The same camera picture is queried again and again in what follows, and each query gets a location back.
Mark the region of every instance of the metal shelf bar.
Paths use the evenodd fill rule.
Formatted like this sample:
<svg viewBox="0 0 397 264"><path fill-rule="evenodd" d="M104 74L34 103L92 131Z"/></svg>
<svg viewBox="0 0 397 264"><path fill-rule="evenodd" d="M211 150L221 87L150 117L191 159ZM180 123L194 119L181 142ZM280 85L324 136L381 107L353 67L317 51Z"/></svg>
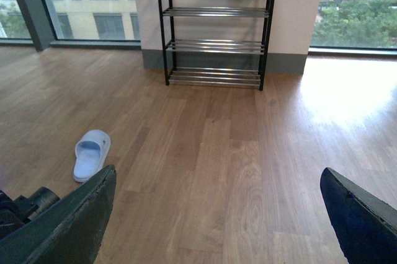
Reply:
<svg viewBox="0 0 397 264"><path fill-rule="evenodd" d="M231 42L228 40L175 40L167 44L167 50L172 52L264 54L264 47L260 42Z"/></svg>
<svg viewBox="0 0 397 264"><path fill-rule="evenodd" d="M173 83L188 83L188 84L219 84L219 85L224 85L224 86L250 86L250 87L258 87L259 84L249 84L249 83L232 83L232 82L216 82L216 81L189 81L189 80L175 80L175 79L170 79L170 82Z"/></svg>
<svg viewBox="0 0 397 264"><path fill-rule="evenodd" d="M188 67L179 67L178 71L190 71L190 70L201 70L201 71L221 71L221 72L226 72L226 73L230 73L230 72L249 72L249 73L256 73L256 70L241 70L241 69L217 69L217 68L188 68Z"/></svg>
<svg viewBox="0 0 397 264"><path fill-rule="evenodd" d="M231 77L210 77L210 76L185 76L185 75L172 75L173 79L175 78L189 78L189 79L213 79L213 80L225 80L225 81L257 81L260 82L259 78L251 79L251 78L231 78Z"/></svg>
<svg viewBox="0 0 397 264"><path fill-rule="evenodd" d="M178 71L174 71L173 75L174 77L176 76L195 76L195 75L212 75L213 77L222 75L222 76L232 76L232 77L252 77L252 78L245 78L245 79L259 79L260 75L258 74L237 74L237 73L220 73L220 72L195 72L195 71L180 71L180 69L178 69Z"/></svg>
<svg viewBox="0 0 397 264"><path fill-rule="evenodd" d="M264 8L235 7L173 7L163 12L163 16L196 16L196 17L254 17L267 18L269 11Z"/></svg>

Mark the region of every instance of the slipper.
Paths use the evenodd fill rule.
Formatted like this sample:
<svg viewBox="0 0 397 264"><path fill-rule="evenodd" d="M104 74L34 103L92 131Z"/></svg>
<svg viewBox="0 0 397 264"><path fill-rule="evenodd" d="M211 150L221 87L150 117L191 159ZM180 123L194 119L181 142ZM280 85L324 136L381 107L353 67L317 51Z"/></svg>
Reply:
<svg viewBox="0 0 397 264"><path fill-rule="evenodd" d="M87 132L76 144L73 179L85 182L104 166L110 149L110 137L101 130Z"/></svg>

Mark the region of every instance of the glass window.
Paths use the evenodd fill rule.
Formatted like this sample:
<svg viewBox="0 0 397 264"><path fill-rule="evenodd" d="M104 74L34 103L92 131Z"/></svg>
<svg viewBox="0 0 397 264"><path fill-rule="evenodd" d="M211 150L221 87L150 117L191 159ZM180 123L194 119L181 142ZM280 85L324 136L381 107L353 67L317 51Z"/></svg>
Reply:
<svg viewBox="0 0 397 264"><path fill-rule="evenodd" d="M138 15L136 13L131 14L132 29L134 31L134 39L141 40L141 35L139 33Z"/></svg>
<svg viewBox="0 0 397 264"><path fill-rule="evenodd" d="M397 49L396 0L321 2L311 46Z"/></svg>
<svg viewBox="0 0 397 264"><path fill-rule="evenodd" d="M100 40L125 40L121 15L94 15Z"/></svg>
<svg viewBox="0 0 397 264"><path fill-rule="evenodd" d="M0 4L0 38L30 39L25 20L15 3Z"/></svg>
<svg viewBox="0 0 397 264"><path fill-rule="evenodd" d="M72 28L71 28L70 23L69 23L68 15L67 14L58 14L58 20L59 20L60 25L61 25L63 38L64 39L69 39L69 40L74 39Z"/></svg>
<svg viewBox="0 0 397 264"><path fill-rule="evenodd" d="M112 41L140 38L134 1L45 0L58 40Z"/></svg>

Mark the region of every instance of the green bush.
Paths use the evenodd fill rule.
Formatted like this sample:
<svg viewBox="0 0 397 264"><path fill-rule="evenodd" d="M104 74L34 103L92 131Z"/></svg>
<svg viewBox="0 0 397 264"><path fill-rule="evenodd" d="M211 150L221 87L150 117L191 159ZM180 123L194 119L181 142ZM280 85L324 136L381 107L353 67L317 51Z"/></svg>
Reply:
<svg viewBox="0 0 397 264"><path fill-rule="evenodd" d="M396 0L350 0L321 9L313 46L397 48Z"/></svg>

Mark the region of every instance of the shelf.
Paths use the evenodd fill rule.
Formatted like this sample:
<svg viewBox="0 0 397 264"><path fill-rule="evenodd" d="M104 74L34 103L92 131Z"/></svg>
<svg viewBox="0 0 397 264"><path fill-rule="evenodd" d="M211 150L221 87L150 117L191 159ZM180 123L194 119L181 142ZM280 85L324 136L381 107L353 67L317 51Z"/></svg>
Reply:
<svg viewBox="0 0 397 264"><path fill-rule="evenodd" d="M196 17L253 17L268 18L269 11L264 8L237 7L173 7L163 12L163 16L196 16Z"/></svg>
<svg viewBox="0 0 397 264"><path fill-rule="evenodd" d="M214 69L214 68L178 68L169 78L173 84L219 85L235 87L259 87L261 77L257 71Z"/></svg>
<svg viewBox="0 0 397 264"><path fill-rule="evenodd" d="M167 50L175 52L239 53L263 55L261 42L242 42L231 40L171 40Z"/></svg>

